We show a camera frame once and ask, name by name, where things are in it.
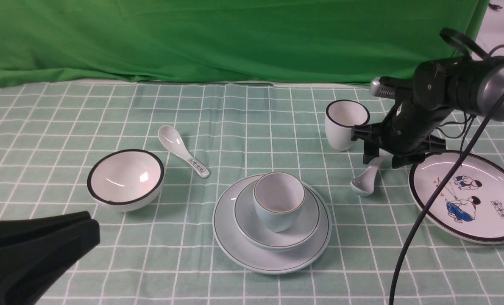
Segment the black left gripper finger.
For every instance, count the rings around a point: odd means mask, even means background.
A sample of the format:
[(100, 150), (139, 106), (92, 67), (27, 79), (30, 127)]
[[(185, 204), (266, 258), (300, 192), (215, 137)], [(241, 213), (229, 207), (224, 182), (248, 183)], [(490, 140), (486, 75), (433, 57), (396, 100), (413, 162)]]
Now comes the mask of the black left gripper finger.
[(91, 220), (87, 211), (36, 219), (0, 220), (0, 239), (17, 237), (44, 229), (66, 227), (81, 221)]

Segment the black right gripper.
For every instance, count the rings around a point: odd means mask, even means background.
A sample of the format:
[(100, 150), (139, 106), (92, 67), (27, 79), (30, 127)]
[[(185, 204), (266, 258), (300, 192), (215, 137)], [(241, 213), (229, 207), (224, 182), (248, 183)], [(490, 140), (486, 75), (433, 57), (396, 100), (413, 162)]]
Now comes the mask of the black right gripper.
[(393, 154), (393, 169), (422, 163), (427, 153), (444, 151), (446, 141), (432, 135), (454, 107), (427, 87), (398, 90), (395, 104), (380, 123), (356, 125), (352, 140), (364, 141), (363, 164), (378, 158), (380, 149)]

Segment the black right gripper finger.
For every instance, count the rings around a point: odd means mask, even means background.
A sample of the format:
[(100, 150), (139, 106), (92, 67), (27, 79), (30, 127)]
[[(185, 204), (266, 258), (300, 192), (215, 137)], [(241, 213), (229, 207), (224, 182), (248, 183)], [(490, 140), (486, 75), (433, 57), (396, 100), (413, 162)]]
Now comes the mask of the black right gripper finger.
[(0, 305), (34, 305), (100, 243), (95, 219), (0, 239)]

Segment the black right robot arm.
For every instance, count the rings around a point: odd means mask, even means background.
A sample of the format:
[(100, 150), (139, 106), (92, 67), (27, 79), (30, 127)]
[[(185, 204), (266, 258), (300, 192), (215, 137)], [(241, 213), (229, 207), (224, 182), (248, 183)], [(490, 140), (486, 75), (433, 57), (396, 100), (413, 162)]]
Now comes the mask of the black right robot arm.
[[(373, 124), (338, 156), (321, 130), (343, 93), (259, 86), (72, 82), (0, 89), (0, 305), (504, 304), (504, 272), (461, 270), (413, 247), (391, 274), (383, 258), (419, 231), (399, 216), (398, 181), (361, 203), (346, 183), (364, 149), (413, 164), (449, 157), (432, 132), (453, 110), (504, 122), (504, 56), (421, 63), (382, 77), (345, 109)], [(269, 252), (234, 227), (241, 185), (292, 174), (324, 222), (295, 250)]]

